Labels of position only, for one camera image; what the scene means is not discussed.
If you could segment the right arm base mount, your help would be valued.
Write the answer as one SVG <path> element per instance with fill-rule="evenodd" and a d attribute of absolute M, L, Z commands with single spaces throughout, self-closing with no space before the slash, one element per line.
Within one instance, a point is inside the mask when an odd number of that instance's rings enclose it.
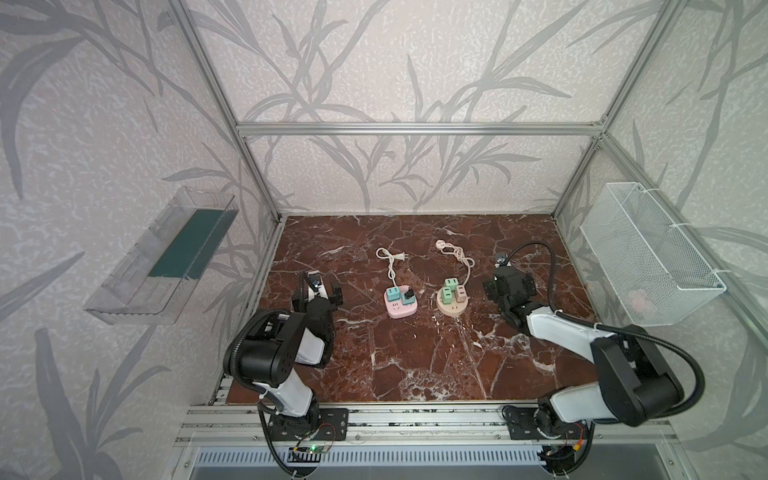
<path fill-rule="evenodd" d="M 521 407 L 505 405 L 501 415 L 511 440 L 578 441 L 584 438 L 584 421 L 562 421 L 547 405 Z"/>

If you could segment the beige pink charger cube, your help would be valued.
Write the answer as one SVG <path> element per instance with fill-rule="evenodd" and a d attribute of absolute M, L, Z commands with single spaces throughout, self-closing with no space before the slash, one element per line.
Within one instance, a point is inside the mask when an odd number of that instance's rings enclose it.
<path fill-rule="evenodd" d="M 464 285 L 458 285 L 455 289 L 454 297 L 457 303 L 466 303 L 468 295 Z"/>

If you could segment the light green charger cube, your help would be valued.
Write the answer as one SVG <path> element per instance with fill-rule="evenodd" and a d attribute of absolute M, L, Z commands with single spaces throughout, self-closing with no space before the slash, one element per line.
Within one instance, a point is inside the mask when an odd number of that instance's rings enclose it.
<path fill-rule="evenodd" d="M 455 291 L 458 285 L 459 281 L 457 278 L 446 278 L 444 280 L 444 286 L 450 288 L 452 291 Z"/>

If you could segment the mint green charger cube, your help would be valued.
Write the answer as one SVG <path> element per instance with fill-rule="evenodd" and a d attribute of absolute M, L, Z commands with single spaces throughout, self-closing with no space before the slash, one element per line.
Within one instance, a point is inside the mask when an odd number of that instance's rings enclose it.
<path fill-rule="evenodd" d="M 454 292 L 451 287 L 444 286 L 440 290 L 440 298 L 444 305 L 450 305 L 454 301 Z"/>

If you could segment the teal charger cube with cable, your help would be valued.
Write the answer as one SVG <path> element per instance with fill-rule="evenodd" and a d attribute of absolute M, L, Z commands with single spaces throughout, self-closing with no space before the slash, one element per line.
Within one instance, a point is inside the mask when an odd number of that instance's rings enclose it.
<path fill-rule="evenodd" d="M 412 288 L 401 291 L 401 302 L 404 306 L 411 305 L 416 302 L 416 294 Z"/>

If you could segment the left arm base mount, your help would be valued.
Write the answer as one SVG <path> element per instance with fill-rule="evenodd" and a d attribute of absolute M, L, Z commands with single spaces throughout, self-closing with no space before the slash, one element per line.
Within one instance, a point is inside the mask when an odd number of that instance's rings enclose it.
<path fill-rule="evenodd" d="M 350 411 L 346 408 L 326 408 L 313 403 L 307 414 L 291 417 L 282 414 L 267 420 L 269 437 L 276 441 L 298 441 L 309 437 L 319 441 L 346 439 Z"/>

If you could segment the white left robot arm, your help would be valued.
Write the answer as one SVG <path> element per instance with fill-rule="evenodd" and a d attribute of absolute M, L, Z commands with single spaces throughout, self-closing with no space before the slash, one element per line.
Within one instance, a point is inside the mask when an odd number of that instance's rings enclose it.
<path fill-rule="evenodd" d="M 224 373 L 268 401 L 262 410 L 271 421 L 316 429 L 319 404 L 295 365 L 328 365 L 336 338 L 333 313 L 342 305 L 339 282 L 326 285 L 318 271 L 302 271 L 289 310 L 256 311 L 231 341 L 223 357 Z"/>

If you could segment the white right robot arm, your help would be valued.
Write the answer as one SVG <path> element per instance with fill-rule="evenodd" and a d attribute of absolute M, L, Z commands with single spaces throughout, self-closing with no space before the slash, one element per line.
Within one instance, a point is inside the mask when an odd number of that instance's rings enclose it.
<path fill-rule="evenodd" d="M 567 319 L 562 311 L 535 301 L 532 275 L 510 265 L 495 267 L 483 287 L 511 326 L 577 354 L 596 369 L 595 382 L 567 387 L 539 400 L 541 429 L 580 421 L 636 427 L 650 419 L 682 413 L 703 394 L 704 379 L 697 362 L 641 327 L 610 328 Z M 661 348 L 679 354 L 692 366 L 695 388 L 689 396 Z"/>

